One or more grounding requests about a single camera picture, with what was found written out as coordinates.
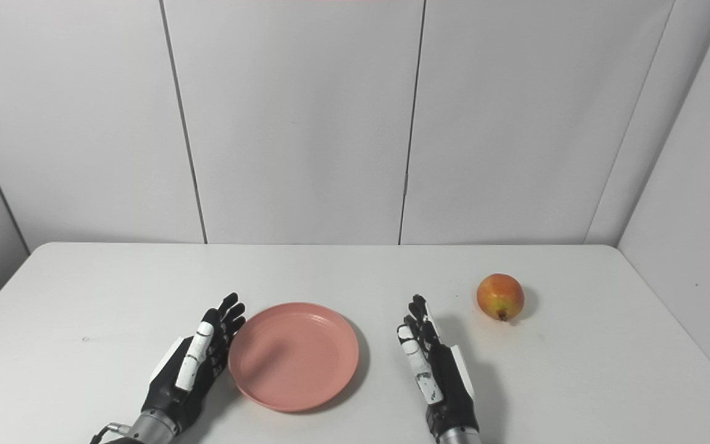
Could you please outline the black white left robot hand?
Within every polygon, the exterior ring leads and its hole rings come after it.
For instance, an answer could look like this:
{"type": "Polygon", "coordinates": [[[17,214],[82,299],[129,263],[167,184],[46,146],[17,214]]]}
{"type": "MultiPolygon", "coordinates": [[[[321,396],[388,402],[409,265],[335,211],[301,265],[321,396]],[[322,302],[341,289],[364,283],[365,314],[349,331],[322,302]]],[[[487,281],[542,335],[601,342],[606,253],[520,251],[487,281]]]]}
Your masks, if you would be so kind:
{"type": "Polygon", "coordinates": [[[169,443],[195,424],[226,368],[234,337],[245,324],[244,312],[245,304],[233,292],[203,315],[194,335],[172,347],[150,380],[130,437],[141,443],[169,443]]]}

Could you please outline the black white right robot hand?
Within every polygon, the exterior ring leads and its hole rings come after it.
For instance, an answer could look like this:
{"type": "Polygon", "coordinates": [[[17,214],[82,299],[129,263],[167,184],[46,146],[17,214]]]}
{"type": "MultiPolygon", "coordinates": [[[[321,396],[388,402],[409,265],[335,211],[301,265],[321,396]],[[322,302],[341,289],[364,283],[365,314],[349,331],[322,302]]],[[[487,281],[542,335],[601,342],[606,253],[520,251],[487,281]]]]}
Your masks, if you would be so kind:
{"type": "Polygon", "coordinates": [[[428,302],[412,296],[398,342],[426,402],[425,421],[437,443],[481,443],[474,390],[459,346],[439,337],[428,302]]]}

